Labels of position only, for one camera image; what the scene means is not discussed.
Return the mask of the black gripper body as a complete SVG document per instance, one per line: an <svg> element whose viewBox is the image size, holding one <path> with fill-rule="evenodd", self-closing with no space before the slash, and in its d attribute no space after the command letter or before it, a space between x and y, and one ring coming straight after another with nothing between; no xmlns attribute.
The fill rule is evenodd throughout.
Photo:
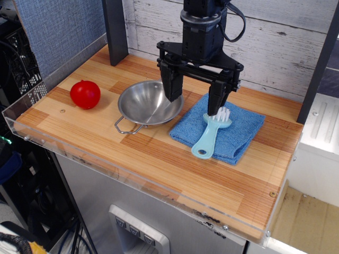
<svg viewBox="0 0 339 254"><path fill-rule="evenodd" d="M165 61L177 66L179 73L211 85L215 80L226 82L230 92L239 89L243 65L223 52L227 18L225 16L182 16L181 43L160 41L158 67Z"/></svg>

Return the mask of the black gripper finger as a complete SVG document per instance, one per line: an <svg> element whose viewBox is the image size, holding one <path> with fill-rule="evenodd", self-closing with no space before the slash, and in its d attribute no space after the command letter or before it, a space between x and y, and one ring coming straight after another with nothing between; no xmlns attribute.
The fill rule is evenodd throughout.
<svg viewBox="0 0 339 254"><path fill-rule="evenodd" d="M165 61L160 63L160 74L166 98L170 102L175 101L182 95L183 75L179 73L177 66Z"/></svg>
<svg viewBox="0 0 339 254"><path fill-rule="evenodd" d="M226 82L215 80L211 83L208 99L209 116L214 116L218 113L219 108L224 106L229 94L230 86Z"/></svg>

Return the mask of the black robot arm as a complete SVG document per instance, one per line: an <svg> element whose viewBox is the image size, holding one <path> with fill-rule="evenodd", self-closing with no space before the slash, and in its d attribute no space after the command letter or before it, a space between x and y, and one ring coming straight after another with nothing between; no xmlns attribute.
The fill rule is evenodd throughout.
<svg viewBox="0 0 339 254"><path fill-rule="evenodd" d="M173 102L182 95L183 77L210 84L208 115L214 116L224 106L228 95L239 89L239 75L244 66L223 51L224 41L238 41L244 34L230 39L226 33L227 13L242 20L244 14L230 1L184 1L181 43L160 41L157 44L166 98Z"/></svg>

